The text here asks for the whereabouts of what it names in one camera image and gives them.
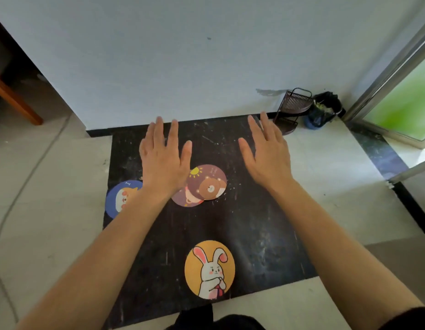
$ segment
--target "cable on floor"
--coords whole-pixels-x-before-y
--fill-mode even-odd
[[[14,200],[12,200],[11,205],[9,206],[8,210],[6,211],[5,215],[2,218],[2,221],[0,222],[0,236],[2,234],[3,228],[5,227],[6,220],[8,219],[9,214],[11,213],[12,209],[14,208],[14,205],[17,203],[17,200],[19,199],[19,197],[23,193],[23,190],[26,188],[26,185],[28,185],[29,181],[31,180],[31,178],[34,175],[35,171],[38,169],[38,167],[41,164],[41,162],[46,157],[47,153],[49,153],[49,151],[52,148],[52,146],[60,138],[61,133],[63,133],[63,131],[65,130],[66,126],[68,125],[68,123],[70,121],[70,117],[72,117],[72,114],[70,114],[66,118],[66,120],[64,121],[63,126],[61,127],[60,131],[57,133],[57,135],[55,136],[55,138],[50,142],[49,146],[47,146],[47,148],[44,151],[43,155],[41,155],[40,159],[37,161],[37,163],[35,164],[35,166],[32,168],[31,172],[29,173],[28,177],[26,178],[25,182],[23,183],[22,187],[18,191],[17,196],[15,196]],[[12,302],[11,297],[10,297],[8,291],[6,290],[6,286],[3,283],[3,280],[2,280],[1,277],[0,277],[0,290],[3,292],[3,294],[4,294],[5,298],[6,298],[6,301],[7,301],[8,305],[9,305],[9,307],[11,308],[12,315],[14,317],[15,323],[18,323],[19,318],[18,318],[18,314],[17,314],[17,309],[15,308],[15,305]]]

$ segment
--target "forearm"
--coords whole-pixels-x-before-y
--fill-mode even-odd
[[[303,241],[322,282],[353,329],[377,329],[422,306],[296,182],[270,190]]]
[[[139,190],[18,329],[100,329],[155,218],[167,202]]]

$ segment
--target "person's left hand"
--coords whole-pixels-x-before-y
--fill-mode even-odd
[[[164,122],[161,117],[151,123],[147,134],[139,145],[142,159],[143,188],[156,192],[158,196],[171,198],[185,186],[189,174],[193,143],[187,141],[179,159],[178,123],[173,119],[165,146]]]

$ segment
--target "black trash bag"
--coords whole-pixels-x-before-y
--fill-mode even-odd
[[[313,98],[316,103],[321,104],[312,104],[309,109],[308,120],[316,128],[323,127],[342,111],[342,104],[338,99],[338,95],[333,94],[331,91],[317,94]]]

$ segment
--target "rabbit ear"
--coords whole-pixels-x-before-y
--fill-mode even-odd
[[[194,247],[193,254],[200,259],[200,261],[205,264],[208,262],[208,259],[206,258],[205,252],[200,247]]]
[[[223,250],[222,248],[217,248],[214,251],[213,262],[218,263],[219,260],[222,263],[226,263],[228,261],[228,256],[226,255],[225,250]]]

